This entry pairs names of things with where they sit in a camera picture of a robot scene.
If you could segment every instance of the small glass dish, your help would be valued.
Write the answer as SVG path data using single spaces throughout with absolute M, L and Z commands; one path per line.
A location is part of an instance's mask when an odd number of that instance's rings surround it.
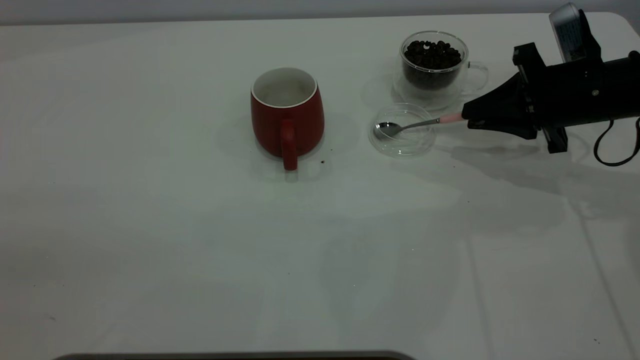
M 431 115 L 424 108 L 414 104 L 399 102 L 387 106 L 378 112 L 368 127 L 369 141 L 378 151 L 395 158 L 424 154 L 435 142 L 436 131 L 433 126 L 413 127 L 389 137 L 380 132 L 376 125 L 381 122 L 393 122 L 407 126 L 429 119 Z

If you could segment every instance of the white table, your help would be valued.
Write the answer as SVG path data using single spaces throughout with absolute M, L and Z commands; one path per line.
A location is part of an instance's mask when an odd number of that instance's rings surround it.
M 640 49 L 623 18 L 588 18 L 603 59 Z M 425 29 L 467 42 L 485 91 L 516 45 L 560 62 L 545 14 L 0 28 L 0 357 L 637 359 L 640 160 L 596 163 L 606 124 L 565 154 L 463 124 L 419 158 L 376 152 L 390 64 Z M 297 176 L 249 118 L 252 81 L 286 65 L 326 110 Z

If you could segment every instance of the robotic arm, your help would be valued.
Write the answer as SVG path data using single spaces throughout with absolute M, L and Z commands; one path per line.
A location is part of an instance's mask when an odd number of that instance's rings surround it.
M 567 4 L 550 16 L 552 22 L 559 12 L 566 15 L 574 10 L 574 5 Z M 596 141 L 594 155 L 605 165 L 625 164 L 640 151 L 640 119 L 631 157 L 605 163 L 598 156 L 598 146 L 615 119 L 640 116 L 640 53 L 632 51 L 627 58 L 603 62 L 582 10 L 562 25 L 564 29 L 554 30 L 568 62 L 546 66 L 534 43 L 515 47 L 513 64 L 518 73 L 466 103 L 462 117 L 469 129 L 502 131 L 525 139 L 535 139 L 542 130 L 550 153 L 567 151 L 566 126 L 609 121 L 609 128 Z

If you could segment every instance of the metal spoon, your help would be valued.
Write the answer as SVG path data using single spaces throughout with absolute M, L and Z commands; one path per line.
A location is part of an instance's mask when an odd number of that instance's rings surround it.
M 376 124 L 376 136 L 381 140 L 387 137 L 392 138 L 395 135 L 398 135 L 398 133 L 400 133 L 400 131 L 402 130 L 407 130 L 407 129 L 411 129 L 412 127 L 418 127 L 418 126 L 435 125 L 439 123 L 440 123 L 440 118 L 416 122 L 415 124 L 411 124 L 407 126 L 400 126 L 395 122 L 379 122 Z
M 462 118 L 462 114 L 455 113 L 455 114 L 444 115 L 437 119 L 416 122 L 415 124 L 410 124 L 407 126 L 400 126 L 395 122 L 379 122 L 376 124 L 374 133 L 376 137 L 379 138 L 380 140 L 386 140 L 394 137 L 395 135 L 398 135 L 398 133 L 400 133 L 402 130 L 411 129 L 412 127 L 435 125 L 435 124 L 449 124 L 451 122 L 457 122 L 457 121 L 464 121 L 464 119 Z

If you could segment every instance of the double-walled glass cup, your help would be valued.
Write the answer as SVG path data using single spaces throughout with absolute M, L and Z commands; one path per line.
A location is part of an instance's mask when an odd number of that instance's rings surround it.
M 462 61 L 446 69 L 427 69 L 407 59 L 404 52 L 414 41 L 437 43 L 443 41 L 458 50 Z M 484 73 L 481 86 L 469 88 L 467 72 L 477 69 Z M 400 55 L 394 74 L 394 89 L 404 102 L 422 106 L 427 110 L 438 110 L 451 105 L 461 95 L 472 95 L 484 88 L 489 70 L 482 63 L 469 61 L 467 45 L 458 37 L 442 31 L 421 31 L 408 37 L 400 47 Z

